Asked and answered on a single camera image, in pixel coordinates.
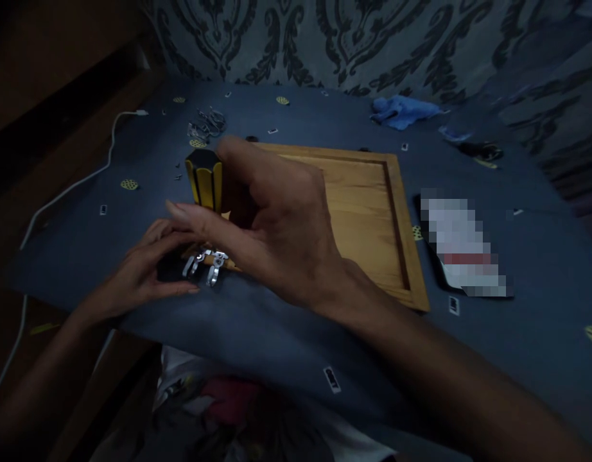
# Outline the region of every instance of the left hand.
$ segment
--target left hand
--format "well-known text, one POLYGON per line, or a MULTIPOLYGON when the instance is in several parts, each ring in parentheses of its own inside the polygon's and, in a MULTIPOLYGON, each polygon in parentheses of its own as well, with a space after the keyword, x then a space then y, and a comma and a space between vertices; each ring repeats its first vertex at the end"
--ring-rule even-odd
POLYGON ((188 228, 180 223, 158 219, 127 252, 118 269, 80 304, 75 313, 95 324, 121 316, 151 300, 197 293, 199 288, 188 281, 157 280, 159 260, 179 245, 195 240, 195 236, 187 231, 188 228))

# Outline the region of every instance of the forearm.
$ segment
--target forearm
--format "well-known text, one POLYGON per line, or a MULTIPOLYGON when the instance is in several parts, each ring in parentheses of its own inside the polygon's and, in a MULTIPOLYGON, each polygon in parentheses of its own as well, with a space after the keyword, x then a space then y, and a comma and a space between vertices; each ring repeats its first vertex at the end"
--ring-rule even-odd
POLYGON ((592 460, 592 448, 509 377, 384 292, 353 284, 334 319, 374 347, 433 414, 487 460, 592 460))
POLYGON ((77 404, 109 326, 76 310, 0 406, 0 448, 47 455, 77 404))

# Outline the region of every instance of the wooden tray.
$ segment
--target wooden tray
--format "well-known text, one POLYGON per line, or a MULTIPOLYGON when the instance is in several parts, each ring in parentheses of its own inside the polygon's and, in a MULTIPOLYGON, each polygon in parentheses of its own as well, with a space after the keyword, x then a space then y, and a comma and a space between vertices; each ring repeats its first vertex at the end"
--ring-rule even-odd
POLYGON ((429 311, 420 258, 395 155, 258 143, 324 172, 341 255, 402 304, 429 311))

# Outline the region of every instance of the wooden frame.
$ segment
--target wooden frame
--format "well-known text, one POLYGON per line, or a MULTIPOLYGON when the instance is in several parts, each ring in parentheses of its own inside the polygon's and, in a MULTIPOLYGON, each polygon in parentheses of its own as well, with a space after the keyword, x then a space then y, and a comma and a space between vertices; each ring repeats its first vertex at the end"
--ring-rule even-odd
POLYGON ((306 146, 287 146, 282 144, 257 143, 267 151, 290 158, 317 158, 328 160, 354 161, 375 164, 383 168, 387 187, 390 211, 392 213, 396 250, 402 266, 402 286, 384 287, 387 293, 397 298, 403 305, 418 311, 429 311, 429 302, 422 277, 422 268, 418 250, 412 232, 412 222, 408 203, 401 180, 401 170, 397 157, 393 154, 381 154, 361 151, 332 150, 306 146))

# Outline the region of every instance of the hand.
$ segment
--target hand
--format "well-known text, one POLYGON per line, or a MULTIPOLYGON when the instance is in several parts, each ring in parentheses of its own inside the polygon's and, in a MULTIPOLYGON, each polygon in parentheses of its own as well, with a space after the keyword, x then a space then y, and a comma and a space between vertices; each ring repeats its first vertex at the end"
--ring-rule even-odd
POLYGON ((118 269, 97 287, 75 313, 90 323, 115 318, 133 308, 156 300, 199 288, 187 281, 159 282, 157 263, 181 244, 195 240, 187 227, 168 219, 159 219, 144 233, 142 239, 125 255, 118 269))
POLYGON ((166 202, 200 242, 209 241, 287 302, 321 312, 346 284, 320 169, 236 137, 217 148, 223 211, 166 202))

